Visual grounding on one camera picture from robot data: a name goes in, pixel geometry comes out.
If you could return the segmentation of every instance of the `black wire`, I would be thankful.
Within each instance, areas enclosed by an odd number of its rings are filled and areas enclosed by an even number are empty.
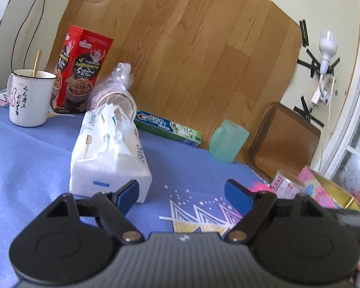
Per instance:
[[[17,34],[16,34],[16,38],[15,38],[15,40],[14,40],[13,47],[12,47],[12,55],[11,55],[11,70],[12,70],[12,72],[13,72],[13,53],[14,53],[14,48],[15,48],[15,46],[16,46],[17,38],[18,38],[18,36],[19,36],[20,30],[22,29],[22,27],[24,26],[26,20],[28,19],[29,15],[31,14],[32,8],[33,8],[33,6],[35,5],[36,1],[37,1],[37,0],[34,0],[34,1],[33,1],[33,4],[32,4],[32,6],[31,6],[31,8],[30,8],[30,11],[28,12],[27,17],[25,17],[23,23],[21,24],[21,26],[20,26]]]
[[[25,69],[25,60],[27,59],[28,51],[30,50],[30,47],[31,47],[33,38],[35,37],[35,34],[36,34],[36,32],[37,32],[37,29],[39,28],[39,25],[40,25],[42,16],[43,16],[43,14],[44,14],[44,8],[45,8],[45,0],[43,0],[43,2],[42,2],[42,9],[41,9],[41,15],[40,15],[39,22],[37,23],[35,32],[33,33],[33,36],[32,36],[32,38],[31,38],[31,42],[30,42],[30,44],[29,44],[29,46],[28,46],[28,48],[27,48],[27,51],[25,52],[25,57],[24,57],[24,62],[23,62],[23,69]]]

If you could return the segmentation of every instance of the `wood grain backdrop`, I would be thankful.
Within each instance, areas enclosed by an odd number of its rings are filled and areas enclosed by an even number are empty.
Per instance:
[[[138,108],[201,131],[202,147],[223,119],[245,127],[242,162],[301,46],[299,26],[269,0],[70,0],[47,70],[71,24],[114,39],[99,78],[131,63]]]

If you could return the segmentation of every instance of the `white tissue package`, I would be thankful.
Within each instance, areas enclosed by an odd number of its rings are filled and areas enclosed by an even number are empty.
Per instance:
[[[152,174],[135,124],[114,104],[88,111],[72,152],[69,191],[91,197],[115,192],[130,180],[138,181],[137,202],[144,202]]]

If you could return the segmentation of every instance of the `blue tablecloth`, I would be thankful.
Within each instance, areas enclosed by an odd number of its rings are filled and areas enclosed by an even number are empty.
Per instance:
[[[71,151],[83,116],[54,116],[36,128],[13,125],[0,107],[0,288],[17,278],[8,260],[12,239],[69,189]],[[144,204],[127,218],[151,231],[218,231],[240,220],[224,197],[227,179],[251,188],[262,180],[246,165],[225,164],[208,151],[139,131],[153,181]]]

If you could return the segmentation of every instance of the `white mug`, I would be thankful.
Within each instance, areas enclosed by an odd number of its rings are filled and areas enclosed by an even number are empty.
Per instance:
[[[10,120],[17,126],[37,127],[47,121],[56,75],[38,70],[18,69],[8,78]]]

